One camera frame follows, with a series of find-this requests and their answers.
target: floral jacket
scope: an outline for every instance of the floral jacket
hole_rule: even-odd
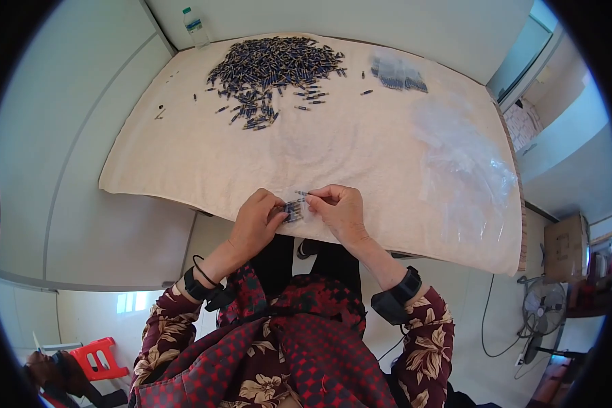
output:
[[[227,285],[235,287],[236,301],[220,310],[219,328],[195,342],[192,323],[201,305],[176,287],[156,301],[134,363],[130,406],[397,406],[394,389],[361,339],[365,308],[340,282],[297,275],[268,300],[247,264]],[[411,407],[442,407],[451,371],[451,313],[433,288],[407,312],[409,331],[392,376]]]

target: water bottle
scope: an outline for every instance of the water bottle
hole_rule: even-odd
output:
[[[183,9],[184,26],[188,30],[188,34],[192,38],[195,48],[202,48],[211,44],[206,30],[202,27],[202,22],[197,18],[196,14],[190,10],[190,7]]]

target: red plastic stool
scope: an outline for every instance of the red plastic stool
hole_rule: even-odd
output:
[[[73,351],[70,351],[70,355],[77,360],[77,363],[80,364],[84,374],[86,374],[86,378],[89,381],[97,381],[97,380],[106,380],[106,379],[115,379],[124,377],[129,374],[129,369],[127,367],[119,367],[118,363],[115,362],[114,355],[111,354],[109,347],[115,345],[114,338],[106,337],[104,339],[99,339],[95,341],[91,341],[84,347],[75,348]],[[109,365],[109,368],[106,368],[100,362],[98,358],[97,352],[102,351],[104,353],[104,357]],[[95,371],[95,368],[90,364],[88,355],[93,355],[93,359],[97,364],[98,371]]]

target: clear plastic bag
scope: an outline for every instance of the clear plastic bag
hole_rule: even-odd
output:
[[[276,212],[285,211],[288,213],[283,224],[293,224],[298,221],[310,222],[314,219],[306,203],[306,190],[288,187],[273,191],[273,194],[286,203],[282,208],[276,209]]]
[[[384,87],[390,89],[416,89],[428,93],[419,70],[410,61],[404,61],[394,52],[378,49],[371,58],[371,72]]]
[[[420,199],[444,212],[446,240],[498,241],[517,176],[467,113],[432,96],[414,103],[413,135],[428,145]]]

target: beige towel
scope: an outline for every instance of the beige towel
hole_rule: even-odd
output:
[[[300,34],[249,38],[275,35]],[[514,172],[505,132],[485,87],[432,61],[394,51],[418,67],[429,94],[383,88],[369,70],[370,57],[383,47],[304,35],[346,56],[342,65],[348,68],[348,77],[333,73],[330,80],[320,82],[330,93],[324,97],[326,104],[310,105],[309,112],[294,109],[304,101],[292,94],[297,89],[289,87],[284,97],[273,94],[273,107],[280,110],[274,125],[243,131],[238,119],[228,126],[234,115],[229,110],[237,101],[204,92],[205,80],[229,46],[244,38],[180,52],[126,120],[99,188],[162,197],[234,220],[242,203],[259,187],[281,191],[350,185],[363,194],[367,230],[384,248],[514,275],[522,243],[517,188],[509,191],[507,208],[499,214],[489,204],[481,204],[476,218],[466,216],[476,206],[466,214],[455,207],[456,213],[449,216],[449,206],[439,200],[444,194],[432,199],[422,193],[430,187],[437,192],[445,188],[429,185],[434,178],[421,166],[429,147],[418,136],[435,135],[417,135],[423,130],[411,119],[413,109],[426,106],[429,99],[447,103],[445,112],[459,112],[458,104],[462,105],[459,114],[494,143],[499,159]],[[374,92],[361,96],[367,89]],[[154,119],[161,104],[166,109],[163,119]],[[228,110],[214,113],[227,104]],[[485,221],[482,236],[459,236],[455,222],[463,219],[470,224]],[[284,225],[278,232],[335,242],[318,219]]]

